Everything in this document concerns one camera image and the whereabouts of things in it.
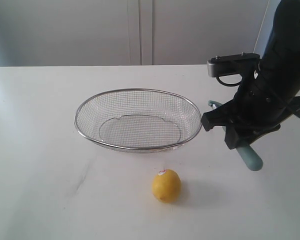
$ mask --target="lemon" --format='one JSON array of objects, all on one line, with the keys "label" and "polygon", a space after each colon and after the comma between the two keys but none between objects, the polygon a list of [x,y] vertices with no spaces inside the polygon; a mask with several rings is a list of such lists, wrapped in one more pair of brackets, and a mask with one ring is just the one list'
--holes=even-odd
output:
[{"label": "lemon", "polygon": [[180,190],[180,178],[178,174],[171,169],[164,169],[158,172],[153,179],[152,193],[160,202],[174,202],[177,200]]}]

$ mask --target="table surface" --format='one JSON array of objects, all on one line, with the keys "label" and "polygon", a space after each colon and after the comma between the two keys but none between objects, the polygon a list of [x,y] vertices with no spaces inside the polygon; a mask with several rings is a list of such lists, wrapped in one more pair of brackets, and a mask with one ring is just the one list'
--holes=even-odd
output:
[{"label": "table surface", "polygon": [[[173,92],[201,113],[236,91],[205,65],[0,68],[0,240],[300,239],[299,119],[252,145],[258,172],[226,147],[221,127],[172,151],[117,152],[80,136],[74,114],[122,88]],[[182,180],[174,204],[152,196],[163,168]]]}]

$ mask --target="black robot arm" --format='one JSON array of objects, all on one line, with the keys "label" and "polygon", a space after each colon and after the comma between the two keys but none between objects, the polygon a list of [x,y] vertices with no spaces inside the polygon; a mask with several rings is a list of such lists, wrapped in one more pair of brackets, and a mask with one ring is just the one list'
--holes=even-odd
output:
[{"label": "black robot arm", "polygon": [[232,100],[203,114],[206,131],[226,126],[229,149],[253,143],[280,129],[292,114],[300,117],[300,0],[282,0],[262,59],[258,54],[215,57],[208,61],[211,77],[240,74]]}]

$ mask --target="metal basket rim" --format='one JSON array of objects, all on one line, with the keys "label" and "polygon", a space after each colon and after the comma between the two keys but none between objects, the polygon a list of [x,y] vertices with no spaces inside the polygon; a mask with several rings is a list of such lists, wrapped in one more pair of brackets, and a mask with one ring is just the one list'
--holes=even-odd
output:
[{"label": "metal basket rim", "polygon": [[106,143],[106,142],[102,142],[102,141],[96,140],[94,138],[91,138],[91,137],[85,135],[79,129],[78,124],[77,124],[78,113],[81,111],[82,107],[86,103],[88,103],[90,100],[92,100],[94,98],[97,98],[97,97],[100,97],[102,95],[106,95],[106,94],[118,93],[118,92],[134,92],[134,91],[162,93],[162,94],[168,94],[168,95],[172,95],[172,96],[175,96],[177,98],[183,99],[183,100],[187,101],[189,104],[191,104],[194,107],[194,109],[196,110],[196,112],[199,114],[199,116],[201,118],[201,113],[200,113],[199,108],[192,101],[190,101],[189,99],[187,99],[184,96],[175,94],[173,92],[162,91],[162,90],[157,90],[157,89],[150,89],[150,88],[121,88],[121,89],[115,89],[115,90],[104,91],[104,92],[98,93],[96,95],[93,95],[93,96],[89,97],[87,100],[85,100],[83,103],[81,103],[81,105],[75,111],[75,115],[74,115],[74,126],[75,126],[75,129],[85,139],[88,139],[88,140],[90,140],[90,141],[92,141],[92,142],[94,142],[94,143],[96,143],[98,145],[101,145],[103,147],[110,147],[110,148],[113,148],[113,149],[121,149],[121,150],[128,150],[128,151],[129,150],[131,150],[131,151],[164,150],[164,149],[169,149],[169,148],[173,148],[173,147],[176,147],[176,146],[182,146],[182,145],[186,144],[187,142],[189,142],[190,140],[192,140],[193,138],[195,138],[199,134],[199,132],[201,130],[201,127],[202,127],[201,123],[200,123],[200,126],[198,127],[197,131],[192,136],[188,137],[187,139],[185,139],[185,140],[183,140],[181,142],[175,143],[175,144],[168,144],[168,145],[155,146],[155,147],[125,147],[125,146],[112,145],[112,144],[109,144],[109,143]]}]

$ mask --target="wire mesh basket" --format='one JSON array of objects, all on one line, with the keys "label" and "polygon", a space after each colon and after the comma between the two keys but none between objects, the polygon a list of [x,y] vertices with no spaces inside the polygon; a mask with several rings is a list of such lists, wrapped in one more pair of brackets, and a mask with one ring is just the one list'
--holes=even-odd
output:
[{"label": "wire mesh basket", "polygon": [[97,94],[77,109],[77,131],[106,148],[148,153],[180,147],[201,129],[201,114],[183,96],[153,89]]}]

